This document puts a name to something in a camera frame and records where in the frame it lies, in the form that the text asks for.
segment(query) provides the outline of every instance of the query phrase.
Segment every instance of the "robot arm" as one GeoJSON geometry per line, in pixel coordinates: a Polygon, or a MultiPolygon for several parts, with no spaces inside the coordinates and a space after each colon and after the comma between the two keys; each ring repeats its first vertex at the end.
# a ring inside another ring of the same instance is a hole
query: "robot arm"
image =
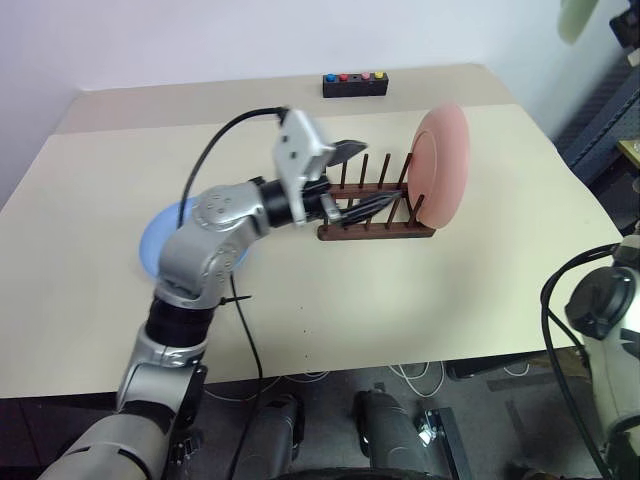
{"type": "Polygon", "coordinates": [[[165,243],[147,322],[138,331],[117,395],[116,414],[89,428],[42,479],[160,479],[172,433],[197,412],[207,369],[207,331],[243,252],[270,228],[328,218],[356,223],[395,196],[340,210],[324,172],[366,148],[328,143],[311,118],[287,111],[273,150],[278,179],[261,178],[202,193],[192,215],[165,243]]]}

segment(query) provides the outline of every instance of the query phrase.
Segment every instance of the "white wall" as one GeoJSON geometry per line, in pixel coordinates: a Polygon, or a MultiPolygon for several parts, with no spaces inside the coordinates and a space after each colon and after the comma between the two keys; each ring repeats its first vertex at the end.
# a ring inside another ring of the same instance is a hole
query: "white wall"
{"type": "Polygon", "coordinates": [[[0,0],[0,206],[79,89],[477,62],[553,136],[627,5],[601,0],[570,47],[560,0],[0,0]]]}

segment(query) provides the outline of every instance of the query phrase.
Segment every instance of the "cable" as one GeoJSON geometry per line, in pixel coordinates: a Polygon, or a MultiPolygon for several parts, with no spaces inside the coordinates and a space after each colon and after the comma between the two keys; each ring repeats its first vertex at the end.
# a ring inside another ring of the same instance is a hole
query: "cable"
{"type": "Polygon", "coordinates": [[[236,472],[236,467],[238,466],[238,460],[240,458],[240,451],[242,450],[242,446],[244,445],[244,441],[247,438],[247,433],[249,433],[249,427],[251,426],[251,422],[253,421],[253,417],[256,414],[256,410],[258,408],[258,404],[260,403],[260,394],[262,393],[262,362],[260,361],[260,356],[258,355],[258,351],[256,350],[256,345],[253,343],[253,337],[251,336],[251,332],[249,331],[249,326],[247,325],[247,321],[244,318],[244,313],[242,313],[242,307],[240,307],[240,301],[238,300],[238,292],[236,291],[236,282],[233,278],[233,273],[230,275],[231,280],[231,291],[233,292],[233,296],[235,297],[234,303],[236,304],[236,309],[238,310],[238,315],[240,316],[240,320],[242,321],[242,326],[244,327],[244,332],[247,334],[247,340],[249,340],[249,345],[251,345],[251,352],[253,353],[253,358],[256,361],[256,367],[258,368],[258,391],[254,395],[253,404],[251,405],[251,411],[249,412],[249,418],[247,418],[247,422],[244,425],[244,429],[242,430],[242,435],[240,436],[240,440],[238,441],[238,446],[236,447],[236,451],[233,454],[233,458],[231,460],[231,465],[229,466],[229,480],[233,479],[233,475],[236,472]]]}
{"type": "Polygon", "coordinates": [[[611,255],[611,251],[616,245],[617,244],[603,245],[601,247],[593,248],[591,250],[588,250],[584,253],[581,253],[575,256],[574,258],[569,260],[566,264],[564,264],[557,272],[555,272],[549,278],[549,280],[547,280],[547,282],[542,287],[542,291],[540,292],[540,303],[542,305],[542,308],[541,308],[542,335],[544,337],[544,343],[547,349],[547,354],[549,355],[549,360],[551,361],[553,373],[556,376],[556,380],[558,381],[558,386],[560,387],[562,396],[565,399],[569,413],[573,417],[573,421],[576,424],[576,427],[578,428],[580,435],[582,436],[582,440],[584,441],[587,447],[587,450],[589,450],[589,454],[591,455],[591,458],[593,458],[593,461],[596,464],[596,467],[598,468],[600,475],[602,475],[603,480],[612,480],[613,477],[606,463],[602,459],[602,456],[600,455],[600,452],[598,451],[598,448],[595,445],[593,437],[589,434],[589,431],[587,430],[587,427],[584,423],[584,420],[582,419],[582,416],[580,415],[580,411],[578,410],[578,407],[573,398],[573,395],[571,395],[571,390],[569,390],[567,379],[565,378],[564,373],[562,372],[562,368],[560,367],[560,362],[558,361],[558,357],[553,347],[553,341],[551,339],[551,331],[549,329],[549,317],[550,316],[552,318],[555,317],[554,322],[556,322],[557,320],[556,323],[558,322],[562,323],[562,322],[560,322],[558,317],[555,316],[555,314],[553,314],[553,312],[549,308],[549,301],[551,300],[551,294],[553,293],[553,289],[558,283],[558,280],[560,279],[560,277],[562,277],[562,275],[564,275],[565,272],[567,272],[568,270],[571,270],[574,267],[577,267],[578,265],[582,265],[587,262],[591,262],[593,260],[597,260],[599,258],[603,258],[611,255]]]}
{"type": "Polygon", "coordinates": [[[524,371],[522,373],[513,373],[511,370],[509,370],[507,367],[502,367],[502,369],[507,372],[509,375],[511,375],[512,377],[525,377],[527,375],[527,373],[529,373],[529,368],[531,367],[531,365],[529,365],[527,363],[527,366],[525,367],[524,371]]]}
{"type": "MultiPolygon", "coordinates": [[[[264,387],[260,393],[264,393],[267,390],[271,389],[271,387],[273,387],[276,383],[278,383],[280,380],[282,379],[282,377],[276,377],[275,380],[273,380],[269,385],[267,385],[266,387],[264,387]]],[[[222,400],[224,402],[236,402],[236,403],[243,403],[243,402],[248,402],[253,400],[254,398],[256,398],[256,394],[254,393],[253,395],[250,395],[246,398],[233,398],[233,397],[225,397],[223,395],[219,395],[217,393],[213,393],[210,390],[207,390],[206,388],[204,389],[204,393],[205,395],[208,395],[211,398],[215,398],[216,400],[222,400]]]]}
{"type": "MultiPolygon", "coordinates": [[[[424,367],[422,368],[422,372],[420,372],[418,375],[415,375],[413,377],[410,377],[407,375],[407,378],[409,380],[418,380],[419,378],[424,377],[427,372],[429,371],[429,363],[430,362],[425,362],[424,363],[424,367]]],[[[398,377],[400,378],[405,378],[400,372],[398,372],[395,368],[393,368],[393,365],[387,365],[389,367],[389,370],[391,370],[393,373],[395,373],[398,377]]]]}
{"type": "Polygon", "coordinates": [[[293,383],[315,383],[315,382],[319,382],[320,380],[324,380],[327,377],[327,375],[329,375],[329,373],[330,372],[322,372],[318,376],[312,377],[311,380],[300,380],[288,375],[285,375],[284,378],[286,378],[287,380],[293,383]]]}
{"type": "MultiPolygon", "coordinates": [[[[213,138],[209,140],[209,143],[207,143],[207,146],[204,148],[204,150],[200,154],[200,157],[198,157],[198,160],[196,161],[195,165],[191,169],[191,173],[189,173],[189,178],[187,179],[187,183],[185,184],[184,189],[182,190],[182,198],[180,199],[180,206],[178,208],[177,228],[182,227],[184,223],[184,210],[187,204],[187,199],[189,198],[189,192],[191,191],[191,186],[193,185],[193,182],[196,176],[198,175],[198,172],[200,171],[202,164],[204,163],[207,156],[209,155],[209,152],[214,147],[214,145],[218,143],[218,141],[222,138],[222,136],[225,133],[227,133],[229,130],[231,130],[235,125],[252,117],[258,117],[261,115],[277,115],[280,118],[280,121],[282,122],[284,120],[284,116],[286,115],[286,112],[287,112],[287,109],[285,107],[259,108],[256,110],[250,110],[241,115],[238,115],[234,119],[227,122],[220,130],[218,130],[218,132],[213,136],[213,138]]],[[[258,407],[258,403],[260,402],[260,394],[262,393],[263,375],[262,375],[262,363],[260,362],[258,351],[256,350],[256,346],[253,343],[251,332],[249,331],[249,327],[247,326],[247,322],[244,318],[244,314],[242,313],[242,308],[240,307],[240,301],[238,299],[238,294],[236,293],[236,285],[234,282],[233,273],[231,273],[230,279],[231,279],[231,290],[233,291],[233,296],[235,298],[236,309],[238,310],[238,315],[240,316],[240,320],[242,321],[242,326],[244,327],[244,331],[247,334],[247,339],[249,340],[249,344],[251,345],[251,351],[256,361],[256,367],[258,369],[258,391],[253,396],[254,402],[253,402],[253,405],[251,406],[249,418],[247,419],[247,423],[245,424],[244,430],[242,431],[240,441],[238,442],[238,447],[236,448],[236,451],[233,455],[233,459],[231,460],[231,465],[229,467],[229,475],[228,475],[228,477],[231,479],[233,478],[233,475],[235,473],[236,466],[238,464],[238,459],[240,457],[240,451],[242,450],[242,446],[244,445],[244,441],[249,431],[249,427],[251,426],[251,421],[253,420],[256,409],[258,407]]]]}
{"type": "Polygon", "coordinates": [[[231,130],[234,126],[239,124],[240,122],[247,120],[253,117],[259,117],[261,115],[278,115],[280,120],[284,118],[287,109],[285,107],[270,107],[270,108],[258,108],[257,110],[250,110],[248,112],[243,113],[242,115],[238,115],[233,120],[230,120],[224,127],[218,130],[218,133],[214,135],[214,137],[209,140],[207,146],[204,147],[204,150],[198,157],[195,165],[191,169],[191,173],[189,174],[189,178],[187,179],[187,183],[184,186],[182,191],[182,198],[180,199],[180,208],[178,209],[178,228],[182,226],[184,223],[184,209],[187,204],[187,199],[189,198],[189,191],[191,190],[191,185],[193,185],[193,181],[196,179],[196,175],[200,171],[200,167],[209,155],[209,152],[213,148],[213,146],[218,143],[218,140],[222,138],[222,136],[231,130]]]}
{"type": "Polygon", "coordinates": [[[309,378],[316,378],[316,377],[322,377],[325,373],[328,373],[328,372],[311,372],[311,373],[303,373],[302,375],[309,378]]]}
{"type": "Polygon", "coordinates": [[[400,372],[402,372],[402,378],[404,378],[405,382],[407,382],[407,385],[409,385],[409,388],[411,388],[411,390],[413,390],[413,392],[418,395],[419,397],[422,398],[431,398],[433,397],[436,393],[438,393],[440,391],[440,387],[442,387],[442,384],[444,383],[444,377],[445,377],[445,373],[444,373],[444,362],[440,362],[440,368],[442,370],[442,375],[440,377],[440,381],[438,382],[438,385],[436,385],[436,388],[434,388],[431,392],[429,393],[422,393],[420,391],[418,391],[418,389],[416,387],[413,386],[413,384],[411,383],[411,380],[409,379],[409,377],[407,377],[407,374],[404,373],[404,369],[402,368],[402,365],[398,365],[398,368],[400,369],[400,372]]]}

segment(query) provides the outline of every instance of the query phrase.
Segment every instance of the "black cable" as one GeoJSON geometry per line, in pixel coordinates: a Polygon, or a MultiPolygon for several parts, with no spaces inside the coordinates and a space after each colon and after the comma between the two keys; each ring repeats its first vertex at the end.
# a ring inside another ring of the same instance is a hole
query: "black cable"
{"type": "Polygon", "coordinates": [[[242,435],[240,436],[240,440],[238,441],[238,446],[236,447],[236,451],[233,454],[233,458],[231,460],[231,465],[229,465],[229,473],[227,478],[229,480],[233,479],[233,475],[236,472],[236,467],[238,466],[238,460],[240,459],[240,452],[242,451],[242,446],[247,438],[247,433],[249,433],[249,427],[251,426],[251,422],[253,421],[253,417],[256,414],[256,410],[258,409],[258,404],[260,403],[260,394],[262,393],[262,362],[260,362],[260,356],[258,355],[258,350],[256,350],[256,345],[253,343],[253,337],[251,336],[251,332],[249,331],[249,326],[247,325],[247,321],[244,318],[244,313],[242,313],[242,308],[240,307],[240,301],[238,300],[238,294],[236,292],[236,282],[233,278],[233,273],[231,274],[231,291],[233,292],[233,296],[235,297],[236,309],[238,310],[238,315],[240,315],[240,320],[242,321],[242,326],[244,327],[244,332],[247,334],[247,339],[249,340],[249,345],[251,345],[251,352],[253,352],[253,358],[256,361],[256,366],[258,367],[258,390],[256,391],[256,396],[253,399],[253,404],[251,405],[251,411],[249,412],[249,418],[247,419],[247,423],[244,425],[244,429],[242,430],[242,435]]]}
{"type": "MultiPolygon", "coordinates": [[[[238,115],[237,117],[229,121],[227,124],[225,124],[220,130],[218,130],[218,132],[214,135],[214,137],[211,140],[209,140],[209,143],[207,143],[207,146],[204,148],[204,150],[200,154],[200,157],[198,158],[195,165],[191,169],[191,173],[189,174],[187,183],[185,184],[184,189],[182,191],[182,198],[180,199],[180,206],[178,208],[177,228],[180,228],[184,223],[184,210],[187,204],[187,199],[189,198],[189,192],[191,190],[191,186],[193,185],[193,181],[195,180],[196,175],[198,175],[198,172],[200,171],[200,167],[202,167],[202,164],[206,160],[207,155],[209,155],[209,152],[211,151],[213,146],[216,143],[218,143],[218,141],[222,138],[222,136],[225,133],[227,133],[229,130],[231,130],[234,126],[239,124],[240,122],[247,120],[249,118],[258,117],[261,115],[277,115],[280,119],[280,122],[282,123],[286,113],[287,113],[286,107],[258,108],[256,110],[250,110],[241,115],[238,115]]],[[[229,467],[229,475],[228,475],[229,479],[233,478],[233,475],[236,471],[236,467],[238,465],[238,459],[240,457],[240,451],[242,450],[242,446],[244,445],[244,441],[247,437],[247,433],[249,432],[249,427],[251,426],[251,422],[253,420],[253,417],[255,416],[256,409],[260,402],[260,394],[262,393],[262,380],[263,380],[262,362],[260,362],[260,356],[258,355],[258,351],[256,350],[256,346],[253,342],[253,337],[251,336],[251,332],[249,331],[249,326],[247,325],[247,321],[244,318],[244,313],[242,312],[242,308],[240,307],[240,299],[238,298],[238,294],[236,292],[236,284],[233,278],[233,273],[231,273],[230,279],[231,279],[231,290],[233,292],[234,303],[236,304],[238,315],[240,316],[240,320],[242,321],[242,326],[244,327],[244,331],[247,334],[247,339],[249,340],[249,344],[251,345],[253,358],[255,359],[256,367],[258,368],[258,390],[256,391],[255,399],[253,401],[253,405],[251,406],[249,418],[247,419],[247,423],[245,424],[244,429],[242,431],[242,435],[240,436],[240,441],[238,442],[238,446],[233,455],[233,459],[231,460],[231,465],[229,467]]]]}
{"type": "MultiPolygon", "coordinates": [[[[558,280],[560,279],[560,277],[562,277],[562,275],[564,275],[565,272],[567,272],[568,270],[571,270],[574,267],[577,267],[578,265],[582,265],[584,263],[591,262],[593,260],[597,260],[599,258],[603,258],[611,255],[612,249],[616,245],[617,244],[603,245],[601,247],[588,250],[587,252],[581,253],[580,255],[577,255],[576,257],[572,258],[566,264],[564,264],[557,272],[555,272],[549,278],[549,280],[547,280],[545,285],[542,287],[542,291],[540,292],[540,303],[542,304],[542,309],[541,309],[542,335],[544,337],[544,343],[547,349],[547,353],[549,355],[549,360],[551,361],[553,373],[556,376],[556,380],[558,381],[558,386],[560,387],[562,396],[564,397],[564,400],[567,404],[569,413],[571,414],[573,421],[576,424],[578,431],[580,432],[580,436],[582,437],[582,440],[584,441],[587,447],[587,450],[589,451],[589,454],[593,458],[593,461],[596,467],[598,468],[600,475],[602,475],[602,478],[604,480],[613,480],[611,471],[609,470],[606,463],[602,459],[602,456],[600,455],[600,452],[598,451],[598,448],[595,445],[593,437],[591,437],[591,435],[589,434],[587,426],[585,425],[584,420],[580,415],[580,411],[578,410],[578,406],[576,405],[573,395],[571,394],[571,390],[569,390],[567,379],[565,378],[564,373],[562,372],[562,368],[560,367],[560,362],[558,361],[558,357],[553,347],[553,341],[551,339],[551,331],[549,329],[549,317],[553,315],[553,317],[555,317],[554,322],[556,320],[557,320],[557,323],[562,323],[562,322],[560,322],[558,317],[555,316],[553,312],[551,312],[551,309],[549,308],[549,301],[551,299],[551,294],[553,293],[553,289],[558,283],[558,280]]],[[[562,331],[565,333],[566,333],[566,330],[568,330],[566,327],[562,328],[562,331]]]]}
{"type": "Polygon", "coordinates": [[[182,198],[180,199],[180,208],[178,209],[178,228],[182,226],[184,223],[184,209],[187,204],[187,199],[189,198],[189,191],[191,190],[191,185],[193,185],[193,181],[196,179],[196,175],[198,171],[200,171],[200,167],[209,155],[209,152],[213,148],[213,146],[218,143],[218,140],[222,138],[222,136],[231,130],[234,126],[239,124],[240,122],[247,120],[252,117],[259,117],[261,115],[278,115],[280,120],[284,118],[287,109],[285,107],[269,107],[269,108],[258,108],[256,110],[250,110],[248,112],[243,113],[242,115],[238,115],[233,120],[229,121],[224,127],[218,130],[218,133],[214,135],[214,137],[209,140],[209,143],[204,150],[200,154],[198,161],[195,163],[193,168],[191,169],[191,173],[189,174],[189,178],[187,179],[187,183],[184,186],[184,190],[182,191],[182,198]]]}

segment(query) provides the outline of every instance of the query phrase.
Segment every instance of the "beige tabletop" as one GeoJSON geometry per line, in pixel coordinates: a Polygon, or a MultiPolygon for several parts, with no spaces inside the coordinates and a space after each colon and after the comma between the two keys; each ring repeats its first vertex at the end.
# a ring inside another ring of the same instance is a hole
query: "beige tabletop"
{"type": "MultiPolygon", "coordinates": [[[[81,97],[0,212],[0,396],[117,388],[152,297],[137,251],[145,226],[177,201],[221,122],[269,104],[310,110],[330,139],[368,142],[374,180],[386,152],[397,160],[388,175],[399,173],[428,109],[456,100],[471,166],[457,215],[433,238],[320,242],[314,224],[272,230],[251,247],[237,281],[253,295],[243,306],[265,375],[542,349],[545,279],[576,253],[619,240],[617,230],[485,69],[390,77],[387,97],[346,101],[320,99],[319,76],[193,86],[198,95],[168,86],[81,97]],[[213,113],[201,108],[209,102],[213,113]],[[164,113],[149,114],[151,105],[164,113]]],[[[237,127],[194,192],[273,178],[276,134],[273,121],[237,127]]],[[[558,313],[584,271],[559,283],[558,313]]],[[[216,311],[209,339],[210,381],[256,375],[233,307],[216,311]]]]}

